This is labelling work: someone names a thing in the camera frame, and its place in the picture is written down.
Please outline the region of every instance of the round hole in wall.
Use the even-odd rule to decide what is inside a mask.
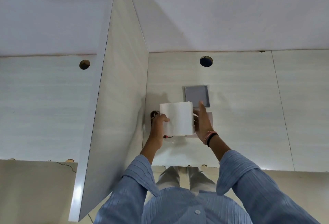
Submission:
[[[90,67],[90,61],[89,60],[83,60],[79,64],[80,69],[86,70],[88,67]]]
[[[214,61],[209,56],[203,56],[200,59],[200,64],[201,64],[201,66],[204,66],[204,67],[210,67],[210,66],[212,66],[213,63],[214,63]]]

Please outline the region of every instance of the white paper stack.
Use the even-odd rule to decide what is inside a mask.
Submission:
[[[160,113],[166,114],[170,118],[170,122],[163,123],[164,135],[193,135],[194,120],[192,102],[160,104]]]

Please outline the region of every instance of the patterned cloth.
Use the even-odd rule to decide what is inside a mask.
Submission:
[[[245,212],[224,196],[232,188]],[[144,206],[146,192],[154,197]],[[108,201],[100,208],[95,222],[101,224],[160,223],[318,223],[298,206],[267,174],[239,152],[227,151],[220,161],[216,192],[155,185],[151,165],[137,156],[124,172]]]

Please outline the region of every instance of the white partition panel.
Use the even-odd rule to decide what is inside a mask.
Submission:
[[[109,195],[142,149],[148,51],[132,0],[112,2],[96,114],[84,133],[70,221],[81,220]]]
[[[0,58],[0,159],[79,161],[95,58]]]
[[[329,50],[273,51],[297,171],[329,171]]]
[[[214,64],[202,67],[202,56]],[[184,100],[183,87],[208,85],[214,129],[232,148],[262,169],[294,170],[271,52],[150,53],[144,143],[150,112]],[[153,165],[218,167],[200,140],[165,139]]]

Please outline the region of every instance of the white pants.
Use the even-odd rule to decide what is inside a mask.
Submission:
[[[216,191],[216,184],[206,177],[199,168],[187,167],[187,175],[190,181],[190,191],[198,194],[199,190]],[[169,187],[180,187],[179,172],[177,167],[167,168],[160,176],[156,183],[159,190]]]

